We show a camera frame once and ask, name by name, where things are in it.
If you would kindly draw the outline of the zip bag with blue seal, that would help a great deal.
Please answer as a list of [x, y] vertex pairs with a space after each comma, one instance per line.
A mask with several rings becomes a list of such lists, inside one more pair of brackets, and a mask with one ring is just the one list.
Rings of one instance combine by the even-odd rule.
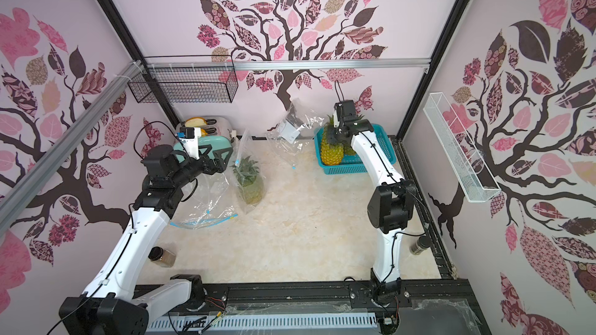
[[217, 226], [237, 217], [234, 191], [224, 174], [200, 175], [182, 187], [183, 200], [170, 225], [199, 230]]

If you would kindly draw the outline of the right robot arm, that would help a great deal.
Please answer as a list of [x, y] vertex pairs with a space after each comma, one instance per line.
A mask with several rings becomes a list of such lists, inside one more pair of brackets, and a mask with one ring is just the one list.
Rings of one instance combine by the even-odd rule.
[[355, 102], [344, 97], [335, 82], [338, 102], [333, 111], [333, 125], [327, 132], [332, 144], [349, 145], [359, 156], [373, 185], [367, 215], [377, 230], [377, 255], [371, 273], [372, 300], [388, 306], [402, 288], [400, 256], [403, 238], [414, 213], [414, 191], [411, 180], [403, 177], [383, 152], [372, 124], [359, 117]]

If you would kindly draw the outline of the pineapple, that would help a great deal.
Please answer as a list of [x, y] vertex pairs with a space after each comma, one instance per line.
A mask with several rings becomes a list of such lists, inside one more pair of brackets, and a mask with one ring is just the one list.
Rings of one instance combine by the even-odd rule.
[[321, 134], [321, 147], [333, 147], [335, 145], [335, 139], [332, 137], [333, 129], [334, 120], [332, 116], [329, 116]]
[[342, 144], [335, 144], [333, 147], [321, 147], [320, 144], [320, 156], [324, 165], [339, 165], [344, 158], [344, 147]]
[[258, 162], [250, 156], [243, 157], [233, 166], [237, 190], [241, 200], [248, 206], [256, 206], [265, 195], [265, 183]]
[[343, 144], [345, 156], [355, 156], [356, 152], [353, 150], [350, 144]]

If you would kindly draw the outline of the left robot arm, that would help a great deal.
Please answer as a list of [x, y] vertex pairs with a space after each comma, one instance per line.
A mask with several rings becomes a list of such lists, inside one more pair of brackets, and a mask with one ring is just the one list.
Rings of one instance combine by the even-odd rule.
[[58, 322], [69, 334], [144, 334], [175, 307], [205, 303], [199, 275], [184, 275], [134, 295], [145, 261], [184, 200], [183, 188], [200, 175], [224, 173], [233, 153], [231, 144], [215, 148], [203, 142], [198, 127], [181, 127], [175, 139], [181, 149], [161, 144], [142, 159], [147, 175], [124, 234], [83, 293], [62, 303]]

